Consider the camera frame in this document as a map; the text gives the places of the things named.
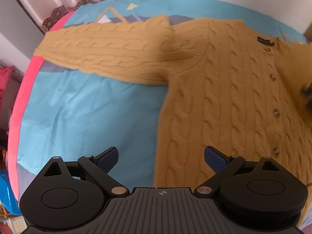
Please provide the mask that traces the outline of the mustard cable-knit cardigan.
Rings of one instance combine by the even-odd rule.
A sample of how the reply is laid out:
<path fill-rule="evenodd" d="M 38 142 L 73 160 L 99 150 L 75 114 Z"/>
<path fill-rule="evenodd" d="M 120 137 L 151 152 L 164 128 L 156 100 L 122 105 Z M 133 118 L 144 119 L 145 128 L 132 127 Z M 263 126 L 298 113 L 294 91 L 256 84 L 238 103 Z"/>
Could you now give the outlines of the mustard cable-knit cardigan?
<path fill-rule="evenodd" d="M 197 187 L 213 175 L 208 145 L 248 161 L 271 156 L 311 189 L 311 45 L 270 37 L 242 20 L 172 25 L 89 23 L 48 32 L 34 51 L 56 65 L 166 85 L 154 184 Z"/>

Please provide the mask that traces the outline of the blue grey printed bedsheet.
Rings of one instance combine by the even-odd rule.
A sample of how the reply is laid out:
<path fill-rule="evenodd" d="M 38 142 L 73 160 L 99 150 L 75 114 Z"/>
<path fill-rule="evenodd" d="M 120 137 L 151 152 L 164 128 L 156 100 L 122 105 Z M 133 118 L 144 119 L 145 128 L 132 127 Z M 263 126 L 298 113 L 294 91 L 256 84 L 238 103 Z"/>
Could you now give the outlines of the blue grey printed bedsheet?
<path fill-rule="evenodd" d="M 145 21 L 164 14 L 171 24 L 193 18 L 239 19 L 247 26 L 268 36 L 305 41 L 293 28 L 269 16 L 238 5 L 217 0 L 105 0 L 86 4 L 63 27 L 94 21 L 104 13 L 104 22 L 117 22 L 108 11 L 111 7 L 128 21 Z M 110 146 L 120 153 L 112 176 L 129 188 L 153 184 L 158 116 L 167 93 L 165 86 L 146 86 L 104 78 L 76 71 L 73 86 L 59 91 L 59 79 L 39 79 L 51 72 L 69 70 L 48 61 L 36 76 L 25 109 L 17 154 L 19 197 L 34 177 L 53 156 L 63 150 L 55 142 L 58 135 L 72 133 L 77 139 L 77 151 L 69 154 L 75 161 L 82 155 L 96 155 Z"/>

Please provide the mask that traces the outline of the pink mattress edge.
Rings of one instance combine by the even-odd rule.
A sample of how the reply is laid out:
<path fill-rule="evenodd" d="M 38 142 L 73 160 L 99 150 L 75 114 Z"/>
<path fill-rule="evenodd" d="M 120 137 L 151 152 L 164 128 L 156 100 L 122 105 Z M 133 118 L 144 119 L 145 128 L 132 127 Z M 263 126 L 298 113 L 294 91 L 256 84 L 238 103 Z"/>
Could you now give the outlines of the pink mattress edge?
<path fill-rule="evenodd" d="M 71 12 L 61 18 L 54 27 L 52 27 L 51 31 L 56 31 L 61 29 L 64 24 L 70 19 L 70 17 L 74 14 Z M 15 199 L 19 200 L 19 177 L 17 174 L 17 152 L 19 149 L 19 137 L 20 137 L 20 128 L 22 118 L 27 108 L 27 104 L 31 95 L 31 91 L 33 88 L 33 84 L 35 83 L 36 76 L 38 72 L 40 72 L 41 66 L 45 63 L 45 60 L 42 57 L 33 57 L 30 61 L 30 64 L 27 68 L 27 71 L 24 75 L 24 79 L 22 80 L 20 89 L 18 91 L 16 101 L 13 107 L 13 112 L 10 120 L 10 128 L 8 132 L 8 152 L 7 152 L 7 167 L 8 167 L 8 177 L 10 179 L 10 185 L 14 194 Z M 39 79 L 47 79 L 48 85 L 52 86 L 52 79 L 59 79 L 56 86 L 60 86 L 59 91 L 64 91 L 65 88 L 73 86 L 74 81 L 72 75 L 76 75 L 76 71 L 64 70 L 62 73 L 54 72 L 50 75 L 43 76 L 44 73 L 39 73 Z M 75 151 L 77 151 L 77 139 L 74 138 L 72 133 L 67 133 L 64 135 L 58 135 L 55 140 L 58 142 L 57 146 L 61 146 L 63 150 L 53 150 L 52 153 L 62 152 L 61 156 L 65 156 L 66 160 L 69 160 L 69 154 L 74 155 Z"/>

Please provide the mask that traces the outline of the magenta hanging garment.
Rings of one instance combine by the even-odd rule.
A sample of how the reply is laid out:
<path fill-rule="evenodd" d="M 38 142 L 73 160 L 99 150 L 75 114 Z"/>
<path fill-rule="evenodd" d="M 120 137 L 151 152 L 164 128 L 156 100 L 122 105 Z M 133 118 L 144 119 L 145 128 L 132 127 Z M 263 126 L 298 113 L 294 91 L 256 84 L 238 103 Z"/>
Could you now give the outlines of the magenta hanging garment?
<path fill-rule="evenodd" d="M 1 67 L 0 70 L 0 105 L 2 105 L 4 91 L 6 90 L 7 84 L 10 81 L 13 68 L 11 66 Z"/>

